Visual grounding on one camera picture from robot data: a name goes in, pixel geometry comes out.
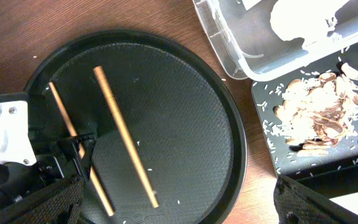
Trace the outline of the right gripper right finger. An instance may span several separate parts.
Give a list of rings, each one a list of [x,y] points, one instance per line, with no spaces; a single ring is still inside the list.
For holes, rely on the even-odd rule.
[[[351,224],[358,215],[297,181],[280,175],[273,191],[280,224]]]

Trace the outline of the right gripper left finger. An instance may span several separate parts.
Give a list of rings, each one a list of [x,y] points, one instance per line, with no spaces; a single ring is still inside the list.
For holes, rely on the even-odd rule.
[[[37,142],[35,164],[0,164],[0,223],[76,223],[95,144],[93,133]]]

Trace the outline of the food scraps and rice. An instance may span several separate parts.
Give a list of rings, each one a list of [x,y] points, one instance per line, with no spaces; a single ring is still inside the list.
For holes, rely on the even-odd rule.
[[[252,96],[279,171],[358,166],[358,66],[254,82]]]

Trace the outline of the white napkin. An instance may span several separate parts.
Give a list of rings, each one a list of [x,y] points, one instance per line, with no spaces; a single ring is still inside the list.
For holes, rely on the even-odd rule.
[[[358,43],[358,1],[243,1],[232,31],[240,48],[257,56],[286,47],[338,50]]]

